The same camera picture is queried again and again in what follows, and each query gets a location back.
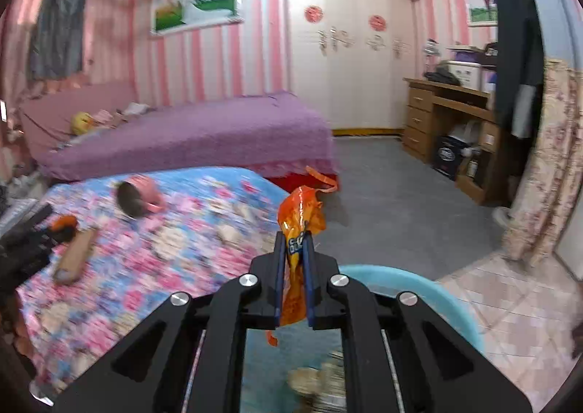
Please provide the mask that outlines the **pink headboard cover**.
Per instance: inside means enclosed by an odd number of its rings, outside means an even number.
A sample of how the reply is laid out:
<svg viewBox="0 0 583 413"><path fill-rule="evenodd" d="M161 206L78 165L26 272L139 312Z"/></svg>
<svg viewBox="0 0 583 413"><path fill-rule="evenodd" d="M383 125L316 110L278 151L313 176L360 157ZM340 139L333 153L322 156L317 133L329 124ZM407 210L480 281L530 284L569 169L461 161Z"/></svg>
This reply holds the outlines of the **pink headboard cover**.
<svg viewBox="0 0 583 413"><path fill-rule="evenodd" d="M19 116L32 157L40 161L46 153L68 141L72 118L79 112L114 113L136 101L136 91L128 82L91 84L24 101Z"/></svg>

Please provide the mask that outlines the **wooden desk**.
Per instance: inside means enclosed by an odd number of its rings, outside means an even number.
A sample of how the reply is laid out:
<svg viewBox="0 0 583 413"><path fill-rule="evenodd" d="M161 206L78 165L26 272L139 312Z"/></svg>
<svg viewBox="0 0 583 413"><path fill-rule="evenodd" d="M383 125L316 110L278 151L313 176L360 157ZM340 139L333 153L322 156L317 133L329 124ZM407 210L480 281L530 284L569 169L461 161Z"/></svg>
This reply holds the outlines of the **wooden desk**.
<svg viewBox="0 0 583 413"><path fill-rule="evenodd" d="M450 178L478 205L503 198L502 132L488 94L429 80L406 79L403 149Z"/></svg>

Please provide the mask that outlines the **white wardrobe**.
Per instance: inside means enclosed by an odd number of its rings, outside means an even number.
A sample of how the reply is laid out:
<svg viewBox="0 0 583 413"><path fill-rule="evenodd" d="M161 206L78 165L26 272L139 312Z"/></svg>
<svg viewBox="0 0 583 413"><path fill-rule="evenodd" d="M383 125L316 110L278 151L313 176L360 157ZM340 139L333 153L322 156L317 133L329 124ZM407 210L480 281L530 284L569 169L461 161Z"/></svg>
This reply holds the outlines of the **white wardrobe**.
<svg viewBox="0 0 583 413"><path fill-rule="evenodd" d="M336 131L401 130L415 73L410 0L287 0L293 93Z"/></svg>

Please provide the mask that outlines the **pink metal mug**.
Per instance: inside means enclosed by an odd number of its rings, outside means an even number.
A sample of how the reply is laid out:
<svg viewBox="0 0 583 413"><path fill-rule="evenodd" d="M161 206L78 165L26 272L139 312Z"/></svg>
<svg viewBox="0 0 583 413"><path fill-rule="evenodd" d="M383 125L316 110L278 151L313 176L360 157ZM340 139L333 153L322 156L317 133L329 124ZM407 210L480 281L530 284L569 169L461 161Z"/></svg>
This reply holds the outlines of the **pink metal mug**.
<svg viewBox="0 0 583 413"><path fill-rule="evenodd" d="M132 175L119 183L115 196L118 208L129 218L139 219L156 214L165 207L157 183L146 175Z"/></svg>

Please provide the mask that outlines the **purple polka dot bed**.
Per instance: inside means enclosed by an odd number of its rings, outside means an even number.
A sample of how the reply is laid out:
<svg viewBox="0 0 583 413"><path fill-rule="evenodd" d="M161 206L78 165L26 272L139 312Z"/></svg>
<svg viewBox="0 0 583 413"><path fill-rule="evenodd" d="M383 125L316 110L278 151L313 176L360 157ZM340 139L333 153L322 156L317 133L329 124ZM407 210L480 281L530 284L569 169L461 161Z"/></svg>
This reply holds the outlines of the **purple polka dot bed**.
<svg viewBox="0 0 583 413"><path fill-rule="evenodd" d="M266 178L306 168L337 172L330 128L291 93L151 111L36 160L44 174L64 181L202 166L247 168Z"/></svg>

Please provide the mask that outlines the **tan phone case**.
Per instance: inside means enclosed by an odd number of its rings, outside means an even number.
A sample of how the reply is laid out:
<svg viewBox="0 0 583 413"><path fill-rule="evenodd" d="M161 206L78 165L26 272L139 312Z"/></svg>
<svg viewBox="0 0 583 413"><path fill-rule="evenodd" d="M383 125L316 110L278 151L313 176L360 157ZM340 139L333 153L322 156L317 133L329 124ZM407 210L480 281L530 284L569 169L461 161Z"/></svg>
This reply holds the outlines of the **tan phone case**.
<svg viewBox="0 0 583 413"><path fill-rule="evenodd" d="M98 235L97 227L85 229L78 232L68 243L52 274L52 279L57 285L69 286L81 278Z"/></svg>

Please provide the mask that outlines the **black box under desk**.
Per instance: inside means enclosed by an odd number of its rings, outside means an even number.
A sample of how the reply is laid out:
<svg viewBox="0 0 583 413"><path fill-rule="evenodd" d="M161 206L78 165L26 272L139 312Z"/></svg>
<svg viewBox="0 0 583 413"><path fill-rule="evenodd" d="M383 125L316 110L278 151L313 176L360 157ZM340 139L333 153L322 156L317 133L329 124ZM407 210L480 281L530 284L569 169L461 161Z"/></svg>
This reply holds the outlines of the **black box under desk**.
<svg viewBox="0 0 583 413"><path fill-rule="evenodd" d="M444 135L438 137L434 147L432 157L432 168L454 180L458 174L458 168L465 158L463 151L470 147L470 144L456 137Z"/></svg>

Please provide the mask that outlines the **yellow duck plush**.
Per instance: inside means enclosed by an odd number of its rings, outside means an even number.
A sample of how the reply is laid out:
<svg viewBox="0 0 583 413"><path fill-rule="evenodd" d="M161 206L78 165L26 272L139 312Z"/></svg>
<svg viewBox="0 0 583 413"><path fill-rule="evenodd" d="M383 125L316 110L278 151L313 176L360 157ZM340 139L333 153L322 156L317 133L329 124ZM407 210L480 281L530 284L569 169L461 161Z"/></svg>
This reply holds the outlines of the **yellow duck plush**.
<svg viewBox="0 0 583 413"><path fill-rule="evenodd" d="M88 112L78 112L72 116L71 132L74 136L82 136L91 132L95 127L95 120Z"/></svg>

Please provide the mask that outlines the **orange snack wrapper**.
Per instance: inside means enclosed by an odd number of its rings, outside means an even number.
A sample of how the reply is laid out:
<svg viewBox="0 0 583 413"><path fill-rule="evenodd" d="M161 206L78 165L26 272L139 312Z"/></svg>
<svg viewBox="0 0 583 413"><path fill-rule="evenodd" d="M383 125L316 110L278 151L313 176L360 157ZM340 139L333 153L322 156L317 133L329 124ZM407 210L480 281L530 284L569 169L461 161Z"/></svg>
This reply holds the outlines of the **orange snack wrapper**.
<svg viewBox="0 0 583 413"><path fill-rule="evenodd" d="M326 229L323 203L317 194L334 193L338 183L311 166L305 170L320 183L318 188L300 185L279 205L278 224L286 240L286 268L283 271L283 304L279 326L287 326L307 317L307 286L302 245L307 232L317 235Z"/></svg>

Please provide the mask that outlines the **floral blue bed cover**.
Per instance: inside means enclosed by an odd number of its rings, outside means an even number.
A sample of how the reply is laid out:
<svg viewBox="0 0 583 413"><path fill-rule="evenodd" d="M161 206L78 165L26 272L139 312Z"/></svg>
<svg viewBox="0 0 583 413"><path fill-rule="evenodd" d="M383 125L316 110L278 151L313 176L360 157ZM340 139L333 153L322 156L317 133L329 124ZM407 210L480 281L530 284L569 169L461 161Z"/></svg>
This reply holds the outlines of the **floral blue bed cover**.
<svg viewBox="0 0 583 413"><path fill-rule="evenodd" d="M171 294L202 296L270 252L286 192L242 168L157 171L163 210L133 220L117 204L119 176L54 186L43 200L97 232L78 281L51 268L19 290L35 348L36 380L59 392Z"/></svg>

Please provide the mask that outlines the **light blue laundry basket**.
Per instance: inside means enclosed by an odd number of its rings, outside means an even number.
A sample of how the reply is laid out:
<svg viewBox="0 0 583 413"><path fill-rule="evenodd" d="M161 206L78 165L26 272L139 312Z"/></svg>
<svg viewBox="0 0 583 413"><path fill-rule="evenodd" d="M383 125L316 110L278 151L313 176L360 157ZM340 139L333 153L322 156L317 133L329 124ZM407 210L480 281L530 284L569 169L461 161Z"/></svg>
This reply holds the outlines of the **light blue laundry basket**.
<svg viewBox="0 0 583 413"><path fill-rule="evenodd" d="M415 273L380 265L342 265L340 273L364 284L372 293L395 298L404 306L426 303L472 346L483 351L477 322L460 300L439 283ZM275 330L272 346L268 333L248 330L241 387L241 412L294 412L300 410L300 395L287 379L299 367L318 369L342 351L341 331L314 330L306 320Z"/></svg>

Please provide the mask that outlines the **grey window curtain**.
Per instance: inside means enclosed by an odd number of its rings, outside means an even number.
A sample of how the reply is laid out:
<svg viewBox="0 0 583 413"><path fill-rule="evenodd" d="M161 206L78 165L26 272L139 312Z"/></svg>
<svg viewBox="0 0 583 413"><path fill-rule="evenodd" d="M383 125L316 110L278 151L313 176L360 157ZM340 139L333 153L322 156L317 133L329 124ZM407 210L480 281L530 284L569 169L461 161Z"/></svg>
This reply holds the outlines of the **grey window curtain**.
<svg viewBox="0 0 583 413"><path fill-rule="evenodd" d="M85 5L43 0L30 41L29 80L65 80L83 70Z"/></svg>

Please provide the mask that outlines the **framed wedding photo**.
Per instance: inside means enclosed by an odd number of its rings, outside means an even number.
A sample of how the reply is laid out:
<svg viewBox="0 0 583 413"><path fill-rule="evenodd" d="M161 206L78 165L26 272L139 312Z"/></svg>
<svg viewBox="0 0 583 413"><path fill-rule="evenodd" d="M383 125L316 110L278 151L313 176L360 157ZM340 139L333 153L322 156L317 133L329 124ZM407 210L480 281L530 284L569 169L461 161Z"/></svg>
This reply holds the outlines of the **framed wedding photo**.
<svg viewBox="0 0 583 413"><path fill-rule="evenodd" d="M152 0L150 33L163 36L243 20L243 0Z"/></svg>

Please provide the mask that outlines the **hanging black coat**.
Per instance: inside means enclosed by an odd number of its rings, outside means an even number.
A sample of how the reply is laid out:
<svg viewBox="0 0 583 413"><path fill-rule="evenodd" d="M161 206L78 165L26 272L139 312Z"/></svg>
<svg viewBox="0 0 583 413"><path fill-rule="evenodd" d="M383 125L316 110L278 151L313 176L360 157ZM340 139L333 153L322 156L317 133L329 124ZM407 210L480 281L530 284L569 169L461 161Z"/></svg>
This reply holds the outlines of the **hanging black coat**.
<svg viewBox="0 0 583 413"><path fill-rule="evenodd" d="M536 134L544 47L535 0L497 0L498 55L494 113L517 139Z"/></svg>

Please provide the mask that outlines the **white fan under desk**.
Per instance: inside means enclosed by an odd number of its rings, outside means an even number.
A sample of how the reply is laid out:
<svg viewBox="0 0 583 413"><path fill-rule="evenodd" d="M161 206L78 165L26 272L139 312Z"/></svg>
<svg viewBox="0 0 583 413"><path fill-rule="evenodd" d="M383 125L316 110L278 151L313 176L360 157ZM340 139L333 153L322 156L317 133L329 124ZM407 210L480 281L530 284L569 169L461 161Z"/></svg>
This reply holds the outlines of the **white fan under desk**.
<svg viewBox="0 0 583 413"><path fill-rule="evenodd" d="M462 144L467 144L468 146L474 146L479 143L479 137L481 132L481 122L479 120L468 120L463 123L454 125L451 132L447 134Z"/></svg>

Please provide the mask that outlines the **white storage box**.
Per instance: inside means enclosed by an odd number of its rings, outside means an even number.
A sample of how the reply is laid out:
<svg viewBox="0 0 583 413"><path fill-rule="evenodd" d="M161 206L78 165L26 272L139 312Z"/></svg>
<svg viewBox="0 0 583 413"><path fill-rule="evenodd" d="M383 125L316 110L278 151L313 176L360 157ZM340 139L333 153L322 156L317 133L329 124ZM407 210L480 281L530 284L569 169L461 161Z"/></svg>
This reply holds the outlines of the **white storage box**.
<svg viewBox="0 0 583 413"><path fill-rule="evenodd" d="M479 63L450 60L447 61L447 70L459 80L461 87L481 90L482 67Z"/></svg>

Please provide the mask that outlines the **floral beige curtain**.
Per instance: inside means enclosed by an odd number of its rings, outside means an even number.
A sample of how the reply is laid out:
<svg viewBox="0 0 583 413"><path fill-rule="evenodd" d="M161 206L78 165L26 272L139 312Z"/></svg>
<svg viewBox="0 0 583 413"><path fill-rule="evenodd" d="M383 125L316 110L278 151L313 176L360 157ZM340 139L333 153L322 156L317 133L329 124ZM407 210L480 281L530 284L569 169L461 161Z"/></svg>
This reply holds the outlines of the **floral beige curtain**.
<svg viewBox="0 0 583 413"><path fill-rule="evenodd" d="M550 256L582 184L582 6L535 0L544 45L540 130L503 237L506 255L536 266Z"/></svg>

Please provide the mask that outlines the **small desk lamp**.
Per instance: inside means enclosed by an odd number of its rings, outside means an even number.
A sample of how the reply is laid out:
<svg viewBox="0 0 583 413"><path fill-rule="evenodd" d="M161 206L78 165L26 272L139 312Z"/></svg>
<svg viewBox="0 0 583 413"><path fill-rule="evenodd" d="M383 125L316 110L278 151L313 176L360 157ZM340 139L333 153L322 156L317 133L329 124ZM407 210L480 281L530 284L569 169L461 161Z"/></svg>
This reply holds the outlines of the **small desk lamp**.
<svg viewBox="0 0 583 413"><path fill-rule="evenodd" d="M422 52L424 56L424 73L434 72L441 57L439 43L433 38L428 38L423 46Z"/></svg>

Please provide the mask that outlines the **small framed couple photo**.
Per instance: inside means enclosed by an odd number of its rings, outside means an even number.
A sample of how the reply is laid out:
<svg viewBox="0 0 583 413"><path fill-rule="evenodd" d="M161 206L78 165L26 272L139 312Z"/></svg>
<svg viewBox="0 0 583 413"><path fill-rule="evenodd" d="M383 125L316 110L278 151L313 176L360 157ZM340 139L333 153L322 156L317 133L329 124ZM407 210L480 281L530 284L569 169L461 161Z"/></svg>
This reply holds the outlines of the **small framed couple photo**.
<svg viewBox="0 0 583 413"><path fill-rule="evenodd" d="M470 27L497 25L497 0L465 0Z"/></svg>

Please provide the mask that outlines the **small brown nut shell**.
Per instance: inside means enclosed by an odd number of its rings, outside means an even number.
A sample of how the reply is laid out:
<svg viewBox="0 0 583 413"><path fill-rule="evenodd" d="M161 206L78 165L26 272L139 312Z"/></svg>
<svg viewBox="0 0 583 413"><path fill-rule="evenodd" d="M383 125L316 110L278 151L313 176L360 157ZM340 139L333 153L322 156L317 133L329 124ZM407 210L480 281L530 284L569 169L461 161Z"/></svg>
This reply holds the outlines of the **small brown nut shell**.
<svg viewBox="0 0 583 413"><path fill-rule="evenodd" d="M77 230L78 221L74 215L59 216L50 225L52 232L72 231Z"/></svg>

